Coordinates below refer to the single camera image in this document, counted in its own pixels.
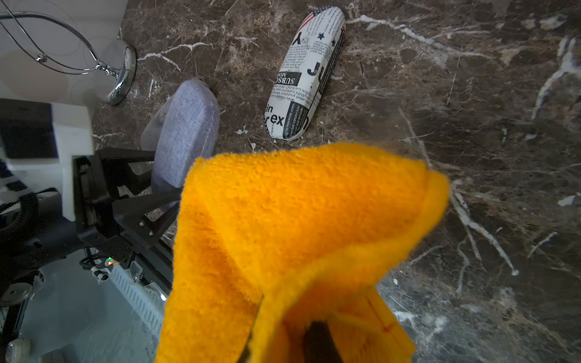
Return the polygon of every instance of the orange microfiber cloth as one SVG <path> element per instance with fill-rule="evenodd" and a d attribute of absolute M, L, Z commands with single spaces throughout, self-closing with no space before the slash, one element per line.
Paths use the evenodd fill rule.
<path fill-rule="evenodd" d="M 374 285 L 447 196 L 423 162 L 355 144 L 198 159 L 156 362 L 235 363 L 247 342 L 248 362 L 304 362 L 313 321 L 344 363 L 409 362 L 414 345 Z"/>

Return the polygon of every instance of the marble countertop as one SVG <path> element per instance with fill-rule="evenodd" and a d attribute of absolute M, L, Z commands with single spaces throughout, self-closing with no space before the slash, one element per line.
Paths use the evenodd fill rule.
<path fill-rule="evenodd" d="M 303 137 L 263 113 L 292 37 L 337 5 L 347 36 Z M 581 4 L 517 0 L 130 0 L 134 85 L 95 115 L 136 148 L 183 81 L 216 95 L 216 153 L 350 141 L 453 181 L 442 223 L 378 285 L 415 362 L 581 360 Z"/>

